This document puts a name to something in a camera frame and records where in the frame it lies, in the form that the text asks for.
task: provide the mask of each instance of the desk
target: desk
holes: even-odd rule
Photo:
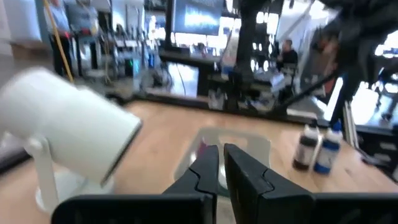
[[[197,67],[199,69],[197,95],[208,96],[208,74],[214,73],[214,63],[220,61],[220,57],[195,57],[189,54],[180,54],[176,52],[169,52],[165,50],[159,51],[159,57],[165,62],[181,63]]]
[[[174,172],[197,131],[206,126],[258,133],[271,140],[271,167],[312,192],[398,192],[398,186],[375,167],[361,162],[346,143],[330,176],[299,172],[292,158],[302,126],[190,110],[154,103],[127,106],[144,125],[115,173],[117,194],[159,194],[174,182]],[[34,193],[37,175],[32,161],[0,177],[0,223],[44,224]]]

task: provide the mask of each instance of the floor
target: floor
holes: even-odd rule
[[[45,66],[49,69],[52,69],[51,61],[28,61],[28,60],[13,60],[7,56],[0,56],[0,67],[2,68],[0,71],[0,86],[3,85],[8,79],[10,79],[15,73],[21,71],[24,68],[29,68],[32,66]],[[83,62],[83,66],[86,67],[88,63]],[[198,71],[195,68],[185,66],[185,65],[177,65],[170,64],[169,65],[169,73],[173,80],[173,85],[171,87],[171,92],[176,95],[185,95],[189,97],[196,97],[197,95],[197,80],[198,80]],[[140,78],[145,76],[145,72],[140,72]],[[83,84],[82,81],[77,80],[77,84]],[[121,88],[126,90],[126,94],[130,94],[129,91],[130,86],[137,82],[134,82],[131,79],[123,80],[121,82],[116,83],[116,85],[121,86]],[[303,99],[302,101],[292,105],[290,108],[306,111],[317,114],[319,118],[324,118],[326,120],[330,119],[331,113],[333,111],[333,107],[336,101],[336,97],[338,94],[339,87],[341,86],[342,81],[338,80],[336,84],[336,88],[334,93],[332,94],[329,105],[325,105],[324,103],[318,101],[315,97],[308,97]],[[101,85],[97,85],[95,82],[89,83],[90,87],[94,88],[96,91],[103,90]],[[392,124],[398,123],[398,110],[395,110],[394,118],[391,122],[386,122],[381,119],[381,114],[387,110],[391,99],[383,96],[381,99],[381,107],[379,110],[376,109],[376,100],[377,93],[374,91],[368,90],[365,87],[365,83],[361,85],[361,88],[358,90],[353,102],[352,102],[352,110],[353,116],[356,124],[372,126],[372,127],[382,127],[382,128],[392,128]]]

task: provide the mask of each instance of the wooden table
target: wooden table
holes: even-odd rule
[[[272,168],[312,192],[398,192],[398,186],[343,143],[329,176],[299,172],[292,158],[302,126],[138,102],[127,110],[144,126],[116,170],[117,194],[160,194],[174,182],[174,172],[197,131],[202,127],[237,129],[271,140]],[[34,194],[37,175],[32,161],[0,177],[0,223],[43,224]]]

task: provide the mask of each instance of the computer screen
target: computer screen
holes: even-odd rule
[[[223,0],[175,0],[172,32],[218,35]]]

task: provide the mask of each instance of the blue bottle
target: blue bottle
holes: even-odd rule
[[[341,123],[338,121],[328,130],[323,138],[321,149],[313,167],[315,172],[319,174],[330,173],[331,167],[340,150],[340,142],[342,139],[343,133],[341,132]]]

